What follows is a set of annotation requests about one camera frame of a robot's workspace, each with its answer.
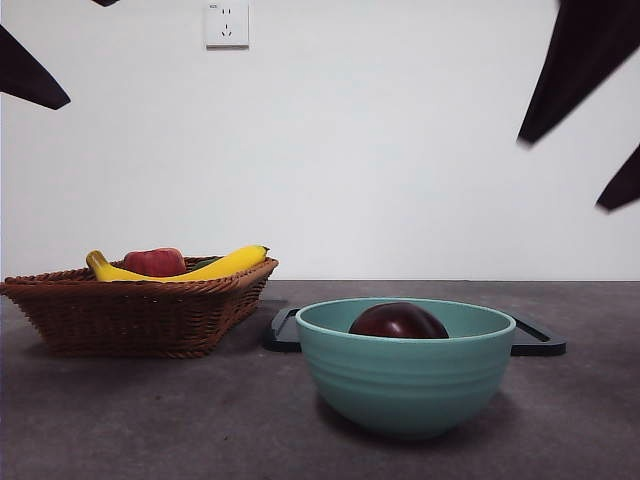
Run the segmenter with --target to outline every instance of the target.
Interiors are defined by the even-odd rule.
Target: table surface
[[[356,296],[457,300],[525,315],[567,353],[511,357],[500,391],[445,435],[374,436],[318,396],[300,353],[267,351],[282,308]],[[2,316],[5,480],[637,479],[640,282],[270,281],[209,356],[55,358]]]

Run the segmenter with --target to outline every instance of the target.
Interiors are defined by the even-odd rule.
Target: teal bowl
[[[364,310],[411,302],[438,318],[450,338],[348,333]],[[436,437],[480,412],[497,392],[516,322],[497,310],[417,298],[350,298],[300,309],[302,353],[320,395],[360,426],[406,439]]]

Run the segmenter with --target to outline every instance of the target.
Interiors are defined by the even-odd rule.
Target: outlet plate
[[[221,0],[205,7],[205,46],[249,48],[249,1]]]

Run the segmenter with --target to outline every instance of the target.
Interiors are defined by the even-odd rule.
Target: red apple
[[[177,248],[129,252],[124,257],[124,268],[151,277],[172,277],[187,272],[184,257]]]
[[[381,303],[362,312],[349,333],[374,337],[449,338],[442,323],[409,302]]]

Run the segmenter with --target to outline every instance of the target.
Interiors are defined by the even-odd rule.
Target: yellow banana
[[[173,277],[149,277],[114,267],[104,258],[104,255],[99,250],[89,252],[87,255],[87,265],[93,270],[96,278],[101,282],[138,282],[141,280],[149,282],[194,282],[227,277],[258,265],[265,260],[268,250],[268,248],[261,245],[248,245],[198,270]]]

